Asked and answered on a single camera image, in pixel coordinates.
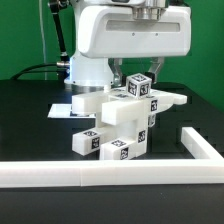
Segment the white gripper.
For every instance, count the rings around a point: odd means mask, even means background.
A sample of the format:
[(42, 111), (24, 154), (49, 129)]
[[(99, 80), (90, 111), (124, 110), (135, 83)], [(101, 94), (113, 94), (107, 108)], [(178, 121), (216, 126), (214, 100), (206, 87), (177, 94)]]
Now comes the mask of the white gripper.
[(131, 7), (89, 6), (79, 20), (78, 50), (89, 58), (110, 58), (113, 86), (122, 85), (118, 58), (153, 57), (144, 73), (155, 84), (164, 57), (185, 56), (191, 44), (191, 9), (170, 6), (159, 20), (134, 19)]

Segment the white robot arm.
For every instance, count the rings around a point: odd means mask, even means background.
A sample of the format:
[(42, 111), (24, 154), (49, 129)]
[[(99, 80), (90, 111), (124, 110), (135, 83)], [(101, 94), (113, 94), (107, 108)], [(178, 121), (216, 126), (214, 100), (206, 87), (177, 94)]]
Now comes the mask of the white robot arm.
[(150, 58), (156, 80), (164, 59), (191, 45), (191, 8), (176, 0), (71, 0), (75, 53), (66, 79), (82, 90), (120, 86), (125, 58)]

